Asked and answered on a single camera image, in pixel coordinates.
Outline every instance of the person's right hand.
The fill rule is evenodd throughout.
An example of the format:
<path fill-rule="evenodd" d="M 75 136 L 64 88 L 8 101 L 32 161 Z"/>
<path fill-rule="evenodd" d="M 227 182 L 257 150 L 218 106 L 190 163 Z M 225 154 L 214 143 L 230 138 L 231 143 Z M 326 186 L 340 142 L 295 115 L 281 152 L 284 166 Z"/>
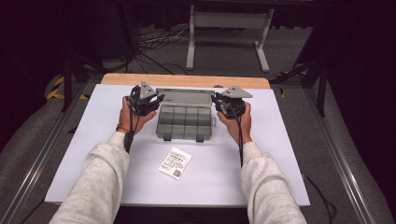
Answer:
<path fill-rule="evenodd" d="M 251 142 L 250 129 L 251 129 L 251 116 L 250 116 L 250 103 L 245 102 L 246 111 L 241 117 L 241 129 L 243 143 Z M 225 116 L 218 112 L 219 120 L 227 126 L 227 131 L 233 138 L 235 143 L 239 145 L 239 127 L 236 119 L 226 119 Z"/>
<path fill-rule="evenodd" d="M 129 131 L 131 131 L 129 130 L 130 122 L 131 122 L 130 114 L 131 114 L 131 110 L 129 109 L 129 106 L 126 102 L 126 98 L 122 97 L 122 109 L 120 111 L 120 119 L 119 119 L 120 128 L 117 129 L 117 131 L 122 133 L 128 133 Z M 151 111 L 145 117 L 139 118 L 135 113 L 133 113 L 134 134 L 138 134 L 142 130 L 145 123 L 153 119 L 156 114 L 157 114 L 156 111 Z"/>

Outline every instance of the plastic storage box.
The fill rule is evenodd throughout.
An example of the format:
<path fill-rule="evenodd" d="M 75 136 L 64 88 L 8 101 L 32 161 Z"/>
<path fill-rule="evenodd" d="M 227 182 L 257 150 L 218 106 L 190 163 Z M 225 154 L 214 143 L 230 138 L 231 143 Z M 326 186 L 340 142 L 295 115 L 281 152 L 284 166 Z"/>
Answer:
<path fill-rule="evenodd" d="M 157 89 L 164 94 L 157 124 L 157 135 L 165 141 L 209 140 L 212 135 L 212 99 L 214 91 Z"/>

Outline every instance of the white sleeve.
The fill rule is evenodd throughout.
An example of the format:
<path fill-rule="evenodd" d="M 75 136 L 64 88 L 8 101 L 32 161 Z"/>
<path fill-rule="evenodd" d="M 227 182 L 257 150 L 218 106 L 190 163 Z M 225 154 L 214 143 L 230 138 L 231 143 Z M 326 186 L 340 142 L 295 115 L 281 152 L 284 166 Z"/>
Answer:
<path fill-rule="evenodd" d="M 250 224 L 306 223 L 289 180 L 272 156 L 262 154 L 254 142 L 244 144 L 241 178 Z"/>
<path fill-rule="evenodd" d="M 83 170 L 50 223 L 113 223 L 129 166 L 124 133 L 113 133 L 87 155 Z"/>

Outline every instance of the aluminum rail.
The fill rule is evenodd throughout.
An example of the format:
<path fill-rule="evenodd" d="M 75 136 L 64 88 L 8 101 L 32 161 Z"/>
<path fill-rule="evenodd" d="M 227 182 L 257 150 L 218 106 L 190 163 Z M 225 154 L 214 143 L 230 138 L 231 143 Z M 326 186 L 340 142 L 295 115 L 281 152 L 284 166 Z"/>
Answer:
<path fill-rule="evenodd" d="M 327 120 L 323 118 L 318 112 L 316 107 L 317 99 L 314 92 L 311 89 L 306 89 L 304 90 L 304 93 L 308 99 L 311 109 L 314 111 L 315 118 L 317 119 L 320 129 L 323 131 L 323 134 L 327 140 L 335 167 L 338 171 L 338 174 L 341 176 L 341 180 L 343 181 L 344 187 L 346 188 L 346 193 L 352 202 L 360 223 L 375 223 L 375 219 L 371 214 L 366 201 L 364 200 L 358 183 L 355 180 L 355 176 L 352 174 L 343 152 L 333 140 L 332 132 L 330 131 Z"/>
<path fill-rule="evenodd" d="M 71 105 L 67 108 L 66 111 L 61 113 L 59 118 L 56 120 L 56 123 L 49 134 L 49 137 L 47 138 L 44 146 L 41 148 L 40 153 L 35 159 L 35 163 L 33 163 L 32 167 L 30 168 L 29 172 L 24 178 L 20 186 L 20 189 L 18 190 L 10 206 L 8 207 L 8 210 L 1 219 L 0 221 L 1 224 L 15 223 L 30 193 L 35 187 L 35 183 L 40 177 L 41 172 L 44 169 L 44 166 L 46 165 L 48 159 L 50 158 L 50 154 L 52 153 L 52 150 L 55 148 L 61 130 L 63 126 L 66 124 L 67 119 L 70 117 L 70 114 L 72 113 L 73 108 L 76 106 L 79 96 L 83 93 L 85 86 L 86 86 L 85 83 L 76 84 L 76 89 L 73 92 Z"/>

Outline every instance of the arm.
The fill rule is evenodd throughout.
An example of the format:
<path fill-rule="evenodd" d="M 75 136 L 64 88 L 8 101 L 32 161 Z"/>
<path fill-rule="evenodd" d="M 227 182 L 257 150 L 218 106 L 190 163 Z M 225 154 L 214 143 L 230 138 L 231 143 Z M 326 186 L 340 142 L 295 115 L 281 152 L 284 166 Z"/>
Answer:
<path fill-rule="evenodd" d="M 120 207 L 123 181 L 129 155 L 124 149 L 125 134 L 129 132 L 130 110 L 122 100 L 120 123 L 107 143 L 99 143 L 87 155 L 82 172 L 69 195 L 50 223 L 112 223 Z M 156 115 L 155 111 L 137 122 L 135 134 Z"/>
<path fill-rule="evenodd" d="M 228 133 L 239 143 L 239 129 L 234 119 L 218 113 Z M 247 215 L 256 223 L 306 223 L 292 194 L 289 180 L 269 153 L 261 153 L 250 137 L 250 104 L 241 118 L 244 160 L 241 172 L 242 190 L 247 198 Z"/>

